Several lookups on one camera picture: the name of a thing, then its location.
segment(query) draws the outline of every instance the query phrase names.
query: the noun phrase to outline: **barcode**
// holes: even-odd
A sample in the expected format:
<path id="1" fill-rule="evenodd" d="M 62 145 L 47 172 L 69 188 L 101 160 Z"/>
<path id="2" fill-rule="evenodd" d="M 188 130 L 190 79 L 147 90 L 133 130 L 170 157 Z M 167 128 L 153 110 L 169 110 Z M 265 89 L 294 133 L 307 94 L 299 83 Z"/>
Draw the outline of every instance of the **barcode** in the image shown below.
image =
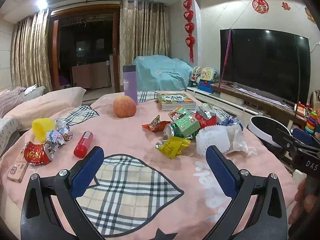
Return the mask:
<path id="1" fill-rule="evenodd" d="M 90 136 L 90 132 L 85 132 L 85 134 L 84 134 L 83 138 L 84 138 L 84 139 L 88 139 L 88 138 L 89 138 L 89 136 Z"/>

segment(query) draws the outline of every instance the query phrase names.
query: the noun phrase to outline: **purple thermos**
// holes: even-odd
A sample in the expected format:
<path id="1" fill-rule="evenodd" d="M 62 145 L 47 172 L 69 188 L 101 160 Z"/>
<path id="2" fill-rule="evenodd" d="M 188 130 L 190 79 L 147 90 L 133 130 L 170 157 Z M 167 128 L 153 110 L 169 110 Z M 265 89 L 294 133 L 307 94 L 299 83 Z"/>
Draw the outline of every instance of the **purple thermos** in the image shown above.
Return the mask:
<path id="1" fill-rule="evenodd" d="M 124 95 L 129 96 L 138 105 L 137 72 L 136 65 L 123 66 Z"/>

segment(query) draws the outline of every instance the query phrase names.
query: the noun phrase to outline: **black star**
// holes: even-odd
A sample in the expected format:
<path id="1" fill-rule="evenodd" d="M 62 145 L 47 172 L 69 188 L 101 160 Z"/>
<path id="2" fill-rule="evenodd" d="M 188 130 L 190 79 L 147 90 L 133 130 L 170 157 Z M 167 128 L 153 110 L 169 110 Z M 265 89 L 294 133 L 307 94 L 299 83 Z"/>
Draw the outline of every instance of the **black star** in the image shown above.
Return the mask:
<path id="1" fill-rule="evenodd" d="M 158 229 L 157 229 L 157 232 L 156 232 L 155 238 L 152 238 L 152 239 L 149 239 L 149 240 L 172 240 L 172 239 L 175 238 L 176 235 L 177 235 L 177 233 L 166 235 L 164 232 L 162 232 L 162 231 L 158 228 Z"/>

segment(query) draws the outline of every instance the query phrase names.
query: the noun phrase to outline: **pink tablecloth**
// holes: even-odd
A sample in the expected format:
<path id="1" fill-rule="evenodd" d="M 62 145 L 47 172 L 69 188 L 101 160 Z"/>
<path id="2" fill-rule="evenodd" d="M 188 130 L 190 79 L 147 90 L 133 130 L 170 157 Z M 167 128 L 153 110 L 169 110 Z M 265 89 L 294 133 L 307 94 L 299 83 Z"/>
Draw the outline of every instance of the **pink tablecloth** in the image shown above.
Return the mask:
<path id="1" fill-rule="evenodd" d="M 166 234 L 177 233 L 175 240 L 202 239 L 210 228 L 219 219 L 230 198 L 226 197 L 212 172 L 208 168 L 205 158 L 196 153 L 195 143 L 184 149 L 183 155 L 171 160 L 155 149 L 156 142 L 161 141 L 163 133 L 153 133 L 141 127 L 149 123 L 160 114 L 161 120 L 169 120 L 168 112 L 158 109 L 154 100 L 139 103 L 137 113 L 130 118 L 119 119 L 114 116 L 112 102 L 122 93 L 104 95 L 94 104 L 100 116 L 91 118 L 85 122 L 71 127 L 73 139 L 62 146 L 55 153 L 54 160 L 46 166 L 37 168 L 29 167 L 21 183 L 7 179 L 8 169 L 13 164 L 23 145 L 28 141 L 37 143 L 33 132 L 26 132 L 16 144 L 6 152 L 0 163 L 1 183 L 8 196 L 19 208 L 22 208 L 25 190 L 28 180 L 33 173 L 41 177 L 54 176 L 61 169 L 70 169 L 79 159 L 73 155 L 73 150 L 79 138 L 85 131 L 94 134 L 92 147 L 100 146 L 105 156 L 113 154 L 128 154 L 143 160 L 147 165 L 162 172 L 178 188 L 185 193 L 182 197 L 161 210 L 153 220 L 141 229 L 126 236 L 116 237 L 121 240 L 152 239 L 156 230 L 160 228 Z M 71 109 L 65 109 L 54 115 L 52 119 L 68 113 Z M 249 147 L 255 147 L 257 155 L 244 158 L 244 153 L 234 152 L 228 155 L 239 169 L 247 169 L 253 175 L 268 176 L 274 172 L 278 175 L 286 206 L 292 202 L 297 191 L 291 175 L 287 172 L 279 160 L 269 152 L 262 143 L 248 130 L 244 129 L 244 137 Z M 236 231 L 241 230 L 249 218 L 255 199 L 252 198 L 247 210 L 238 225 Z M 72 232 L 70 226 L 61 214 L 57 212 L 65 225 L 65 229 Z"/>

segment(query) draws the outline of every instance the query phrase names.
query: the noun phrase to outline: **red bottle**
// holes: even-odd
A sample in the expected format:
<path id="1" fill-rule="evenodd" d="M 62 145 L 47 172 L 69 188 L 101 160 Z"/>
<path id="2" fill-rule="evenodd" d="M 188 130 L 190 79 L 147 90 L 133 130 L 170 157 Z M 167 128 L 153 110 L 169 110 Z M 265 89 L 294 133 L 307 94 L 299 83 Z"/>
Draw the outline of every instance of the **red bottle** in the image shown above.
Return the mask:
<path id="1" fill-rule="evenodd" d="M 87 155 L 92 139 L 93 139 L 92 132 L 84 132 L 75 150 L 73 151 L 73 154 L 78 158 L 84 158 Z"/>

